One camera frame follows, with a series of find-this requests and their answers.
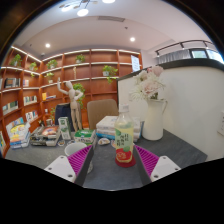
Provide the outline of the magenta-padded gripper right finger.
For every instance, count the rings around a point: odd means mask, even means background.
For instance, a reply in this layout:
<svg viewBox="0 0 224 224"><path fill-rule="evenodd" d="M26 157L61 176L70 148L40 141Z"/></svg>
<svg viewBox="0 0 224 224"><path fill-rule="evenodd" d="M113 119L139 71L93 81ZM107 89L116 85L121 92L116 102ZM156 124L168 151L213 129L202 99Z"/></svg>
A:
<svg viewBox="0 0 224 224"><path fill-rule="evenodd" d="M143 185L147 185L180 170L180 167L169 157L158 157L137 145L133 148L133 155Z"/></svg>

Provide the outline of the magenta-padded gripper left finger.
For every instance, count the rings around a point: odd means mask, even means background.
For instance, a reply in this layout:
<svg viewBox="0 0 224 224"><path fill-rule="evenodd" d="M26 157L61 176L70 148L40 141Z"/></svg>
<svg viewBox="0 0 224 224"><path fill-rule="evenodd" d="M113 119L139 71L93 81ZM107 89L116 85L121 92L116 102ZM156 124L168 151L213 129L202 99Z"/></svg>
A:
<svg viewBox="0 0 224 224"><path fill-rule="evenodd" d="M45 171L82 186L93 155L93 146L89 145L70 156L59 156L45 168Z"/></svg>

